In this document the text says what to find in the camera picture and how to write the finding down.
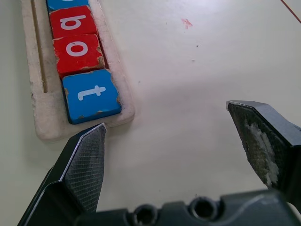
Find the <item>red letter tile b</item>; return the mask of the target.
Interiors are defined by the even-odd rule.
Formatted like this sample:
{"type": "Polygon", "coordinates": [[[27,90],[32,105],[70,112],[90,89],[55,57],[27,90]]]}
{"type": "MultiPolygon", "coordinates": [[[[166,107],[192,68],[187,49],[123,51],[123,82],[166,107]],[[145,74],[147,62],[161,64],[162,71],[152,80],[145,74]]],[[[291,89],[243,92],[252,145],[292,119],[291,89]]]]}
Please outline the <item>red letter tile b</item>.
{"type": "Polygon", "coordinates": [[[89,6],[63,8],[49,13],[54,39],[83,34],[98,34],[89,6]]]}

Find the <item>wooden letter tray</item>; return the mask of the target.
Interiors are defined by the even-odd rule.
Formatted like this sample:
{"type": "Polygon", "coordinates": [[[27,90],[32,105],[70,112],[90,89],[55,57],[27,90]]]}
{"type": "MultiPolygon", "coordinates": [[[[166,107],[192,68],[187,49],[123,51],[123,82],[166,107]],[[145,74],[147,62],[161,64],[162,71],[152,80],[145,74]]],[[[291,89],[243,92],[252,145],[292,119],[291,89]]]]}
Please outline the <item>wooden letter tray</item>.
{"type": "Polygon", "coordinates": [[[106,23],[100,0],[89,0],[89,4],[101,35],[100,42],[106,66],[117,88],[122,111],[113,116],[77,125],[70,124],[67,119],[61,80],[56,69],[46,0],[20,1],[37,136],[44,141],[60,140],[100,123],[112,128],[130,122],[135,116],[131,87],[106,23]]]}

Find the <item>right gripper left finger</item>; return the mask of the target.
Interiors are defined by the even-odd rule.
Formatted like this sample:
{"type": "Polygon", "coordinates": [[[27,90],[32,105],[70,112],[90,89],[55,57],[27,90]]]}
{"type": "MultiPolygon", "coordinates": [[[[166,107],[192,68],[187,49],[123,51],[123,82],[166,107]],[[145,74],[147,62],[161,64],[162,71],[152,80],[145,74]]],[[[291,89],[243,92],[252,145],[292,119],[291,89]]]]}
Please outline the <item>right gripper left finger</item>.
{"type": "Polygon", "coordinates": [[[96,212],[106,132],[102,123],[69,138],[17,226],[75,226],[80,215],[96,212]]]}

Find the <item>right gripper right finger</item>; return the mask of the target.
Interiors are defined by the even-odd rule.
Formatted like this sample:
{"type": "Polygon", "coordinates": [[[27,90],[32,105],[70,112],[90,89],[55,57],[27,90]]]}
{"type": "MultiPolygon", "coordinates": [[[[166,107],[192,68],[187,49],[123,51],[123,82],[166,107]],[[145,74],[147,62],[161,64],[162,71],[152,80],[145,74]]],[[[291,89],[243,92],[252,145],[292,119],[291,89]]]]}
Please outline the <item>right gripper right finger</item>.
{"type": "Polygon", "coordinates": [[[301,212],[301,127],[266,103],[231,100],[226,109],[257,176],[301,212]]]}

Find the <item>blue letter t tile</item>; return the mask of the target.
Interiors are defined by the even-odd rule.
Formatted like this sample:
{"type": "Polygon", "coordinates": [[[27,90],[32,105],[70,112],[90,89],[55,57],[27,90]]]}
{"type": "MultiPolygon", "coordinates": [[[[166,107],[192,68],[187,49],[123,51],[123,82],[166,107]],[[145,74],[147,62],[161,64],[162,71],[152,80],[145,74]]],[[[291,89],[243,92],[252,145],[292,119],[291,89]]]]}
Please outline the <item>blue letter t tile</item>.
{"type": "Polygon", "coordinates": [[[73,125],[121,113],[119,94],[106,69],[65,76],[62,86],[68,121],[73,125]]]}

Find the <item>red letter tile o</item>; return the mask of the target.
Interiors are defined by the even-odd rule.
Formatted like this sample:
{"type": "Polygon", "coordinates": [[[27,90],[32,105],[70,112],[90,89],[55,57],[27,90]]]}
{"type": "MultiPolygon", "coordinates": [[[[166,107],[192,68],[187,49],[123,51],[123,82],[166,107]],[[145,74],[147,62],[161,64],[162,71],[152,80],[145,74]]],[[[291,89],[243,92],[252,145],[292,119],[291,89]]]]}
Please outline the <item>red letter tile o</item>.
{"type": "Polygon", "coordinates": [[[62,79],[68,75],[105,68],[105,60],[96,34],[53,39],[56,68],[62,79]]]}

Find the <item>blue letter tile o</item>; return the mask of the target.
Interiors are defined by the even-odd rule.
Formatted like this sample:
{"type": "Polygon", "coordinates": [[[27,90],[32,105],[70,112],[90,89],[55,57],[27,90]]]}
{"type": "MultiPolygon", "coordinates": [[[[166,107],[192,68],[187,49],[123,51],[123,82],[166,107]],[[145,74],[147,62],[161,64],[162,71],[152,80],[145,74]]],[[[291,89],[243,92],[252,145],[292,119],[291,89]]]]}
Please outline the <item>blue letter tile o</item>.
{"type": "Polygon", "coordinates": [[[89,6],[89,0],[46,0],[49,11],[56,11],[63,8],[72,8],[77,6],[89,6]]]}

